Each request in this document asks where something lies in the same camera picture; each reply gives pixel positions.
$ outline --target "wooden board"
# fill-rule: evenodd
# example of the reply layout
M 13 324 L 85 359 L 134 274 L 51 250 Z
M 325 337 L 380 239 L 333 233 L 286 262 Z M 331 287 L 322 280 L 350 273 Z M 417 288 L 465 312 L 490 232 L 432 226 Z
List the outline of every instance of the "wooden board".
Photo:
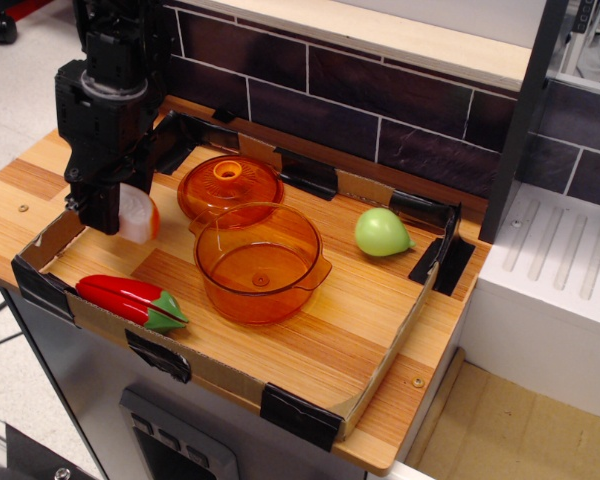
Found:
M 87 231 L 48 269 L 70 284 L 98 272 L 158 283 L 178 297 L 192 320 L 186 331 L 173 334 L 174 339 L 258 378 L 303 389 L 320 405 L 346 401 L 368 379 L 417 296 L 421 287 L 406 275 L 433 236 L 411 228 L 419 244 L 413 252 L 366 258 L 353 242 L 352 228 L 367 205 L 344 196 L 327 203 L 287 187 L 285 202 L 317 224 L 334 269 L 303 312 L 285 323 L 252 328 L 227 322 L 213 311 L 201 289 L 191 263 L 188 219 L 177 207 L 174 191 L 188 169 L 215 154 L 196 149 L 173 177 L 156 178 L 152 196 L 163 216 L 157 241 L 137 246 Z M 68 156 L 68 146 L 52 133 L 0 172 L 2 286 L 17 288 L 11 259 L 62 212 L 68 193 L 62 172 Z M 462 226 L 465 238 L 478 248 L 456 292 L 452 297 L 431 294 L 356 429 L 334 445 L 334 454 L 376 474 L 391 467 L 486 257 L 488 246 L 471 236 L 477 236 L 478 227 L 471 222 Z M 272 356 L 275 362 L 265 360 Z M 416 378 L 424 387 L 414 386 Z

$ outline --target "tile backsplash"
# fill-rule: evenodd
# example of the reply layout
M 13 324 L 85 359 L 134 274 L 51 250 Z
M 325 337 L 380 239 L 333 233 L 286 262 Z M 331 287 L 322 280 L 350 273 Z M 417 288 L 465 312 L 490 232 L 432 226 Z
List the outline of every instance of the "tile backsplash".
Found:
M 600 93 L 555 80 L 547 88 L 521 180 L 600 205 Z
M 488 198 L 515 92 L 175 0 L 169 93 Z

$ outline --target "translucent orange container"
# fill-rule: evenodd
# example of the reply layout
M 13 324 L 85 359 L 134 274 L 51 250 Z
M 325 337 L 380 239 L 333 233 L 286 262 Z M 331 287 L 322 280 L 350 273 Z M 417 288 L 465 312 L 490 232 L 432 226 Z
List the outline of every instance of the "translucent orange container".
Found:
M 214 307 L 238 323 L 270 324 L 291 317 L 331 271 L 322 239 L 299 211 L 248 203 L 191 224 L 195 262 Z
M 284 184 L 272 167 L 241 155 L 207 160 L 178 185 L 178 205 L 191 219 L 248 202 L 280 203 L 283 195 Z

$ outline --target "red chili pepper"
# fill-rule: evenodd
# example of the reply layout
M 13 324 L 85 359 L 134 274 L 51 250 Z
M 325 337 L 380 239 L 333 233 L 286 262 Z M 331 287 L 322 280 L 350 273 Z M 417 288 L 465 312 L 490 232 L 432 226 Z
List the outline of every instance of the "red chili pepper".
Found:
M 76 289 L 88 302 L 158 333 L 182 328 L 188 322 L 176 299 L 150 283 L 91 275 L 81 279 Z

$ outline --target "green pear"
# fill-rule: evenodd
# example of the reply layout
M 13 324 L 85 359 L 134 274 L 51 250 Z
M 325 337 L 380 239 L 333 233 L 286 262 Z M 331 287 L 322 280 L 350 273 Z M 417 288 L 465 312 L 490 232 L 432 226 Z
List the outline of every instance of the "green pear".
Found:
M 400 218 L 386 208 L 372 208 L 360 215 L 356 243 L 374 257 L 401 253 L 415 246 Z

